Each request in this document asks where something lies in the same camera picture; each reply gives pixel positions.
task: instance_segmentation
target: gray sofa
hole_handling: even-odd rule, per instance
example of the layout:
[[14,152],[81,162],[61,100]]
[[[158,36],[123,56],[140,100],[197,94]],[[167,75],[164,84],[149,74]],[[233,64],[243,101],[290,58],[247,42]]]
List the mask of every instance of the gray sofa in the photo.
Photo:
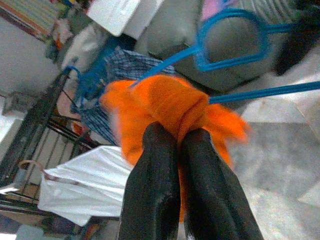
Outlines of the gray sofa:
[[[191,46],[201,26],[202,0],[165,0],[149,27],[136,43],[135,51],[166,59]],[[234,8],[246,9],[264,18],[269,24],[290,23],[299,18],[294,0],[238,0]],[[219,92],[270,71],[276,62],[287,35],[269,36],[269,53],[261,61],[200,72],[193,57],[175,64],[176,70],[187,78]],[[228,18],[216,24],[209,32],[206,48],[211,61],[219,61],[257,52],[256,27],[242,18]]]

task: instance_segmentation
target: orange fabric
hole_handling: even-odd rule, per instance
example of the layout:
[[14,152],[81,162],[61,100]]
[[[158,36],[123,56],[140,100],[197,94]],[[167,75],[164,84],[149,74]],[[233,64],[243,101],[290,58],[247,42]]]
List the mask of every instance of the orange fabric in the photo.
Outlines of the orange fabric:
[[[249,129],[237,114],[219,104],[209,105],[205,93],[175,76],[152,76],[131,88],[133,83],[131,80],[113,82],[100,99],[101,105],[118,118],[116,135],[129,163],[135,165],[143,152],[143,134],[147,126],[160,122],[177,139],[178,148],[189,131],[206,129],[219,155],[232,165],[225,141],[245,142]],[[179,173],[183,204],[184,180],[182,172]]]

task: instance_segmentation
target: metal rack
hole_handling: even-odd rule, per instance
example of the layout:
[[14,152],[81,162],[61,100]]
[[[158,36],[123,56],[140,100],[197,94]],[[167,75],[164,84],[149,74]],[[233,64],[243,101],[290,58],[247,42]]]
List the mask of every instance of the metal rack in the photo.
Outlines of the metal rack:
[[69,159],[97,147],[86,138],[87,132],[77,135],[68,127],[69,117],[54,114],[56,103],[68,75],[59,74],[25,116],[11,145],[0,163],[0,188],[19,182],[17,191],[0,194],[0,210],[33,215],[54,215],[37,208],[40,172],[29,166],[19,175],[22,160],[43,161],[44,168],[53,168]]

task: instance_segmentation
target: pink object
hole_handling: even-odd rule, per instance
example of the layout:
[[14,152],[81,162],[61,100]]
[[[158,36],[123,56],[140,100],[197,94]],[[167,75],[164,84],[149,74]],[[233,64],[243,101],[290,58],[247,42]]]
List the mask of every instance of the pink object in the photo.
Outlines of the pink object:
[[235,2],[237,2],[237,0],[204,0],[201,20],[204,21],[211,18]]

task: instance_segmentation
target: blue plastic hanger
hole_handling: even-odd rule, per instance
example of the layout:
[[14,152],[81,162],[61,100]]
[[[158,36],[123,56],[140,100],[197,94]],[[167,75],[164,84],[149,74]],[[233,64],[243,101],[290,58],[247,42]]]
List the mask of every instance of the blue plastic hanger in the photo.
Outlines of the blue plastic hanger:
[[[258,46],[259,52],[255,54],[250,54],[246,56],[234,57],[231,59],[210,62],[208,60],[208,54],[205,48],[205,41],[208,31],[217,22],[226,18],[244,18],[257,27],[258,32]],[[136,81],[132,87],[136,86],[142,80],[159,73],[162,69],[172,65],[190,55],[195,55],[195,63],[197,68],[202,72],[213,71],[222,68],[229,68],[237,65],[248,64],[252,62],[259,61],[263,59],[268,53],[268,35],[277,33],[287,33],[290,32],[296,24],[267,24],[262,18],[256,16],[254,13],[243,9],[228,8],[225,9],[213,17],[209,18],[199,30],[196,36],[195,45],[176,53],[175,55],[167,58],[158,66],[151,68],[146,74],[144,74],[138,81]],[[255,90],[250,92],[242,92],[235,94],[228,94],[222,96],[214,96],[209,99],[210,104],[217,103],[229,103],[234,101],[241,101],[247,99],[262,98],[267,96],[289,94],[296,92],[304,92],[310,90],[320,89],[320,81],[315,81],[311,83],[302,83],[274,88],[267,88],[261,90]]]

